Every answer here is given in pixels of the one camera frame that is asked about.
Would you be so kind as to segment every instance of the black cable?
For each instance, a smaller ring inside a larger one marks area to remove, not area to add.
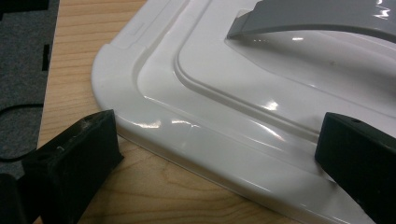
[[[8,111],[11,110],[15,110],[15,109],[24,109],[24,108],[43,108],[44,104],[22,104],[22,105],[12,105],[9,107],[6,107],[4,109],[0,110],[0,116],[2,116],[3,114],[7,113]],[[34,152],[35,149],[19,156],[19,157],[15,157],[15,158],[3,158],[0,157],[0,162],[14,162],[14,161],[20,161],[23,158],[25,158],[27,155],[29,155],[30,153]]]

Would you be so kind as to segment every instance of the wooden table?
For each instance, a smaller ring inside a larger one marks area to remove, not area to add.
[[[96,52],[145,1],[61,0],[39,135],[42,146],[99,111],[92,95]],[[80,223],[297,223],[120,139],[124,161]]]

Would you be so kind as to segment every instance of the gray carpet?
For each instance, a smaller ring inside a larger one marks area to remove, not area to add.
[[[42,104],[59,0],[48,10],[0,15],[0,110]],[[42,109],[25,107],[0,114],[0,157],[15,158],[36,148]],[[20,177],[21,162],[0,162],[0,173]]]

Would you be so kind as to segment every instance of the glossy plastic surface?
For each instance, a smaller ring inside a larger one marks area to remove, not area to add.
[[[286,216],[373,223],[314,154],[327,111],[396,135],[393,45],[322,32],[226,40],[256,3],[148,1],[95,59],[98,104],[122,136]]]

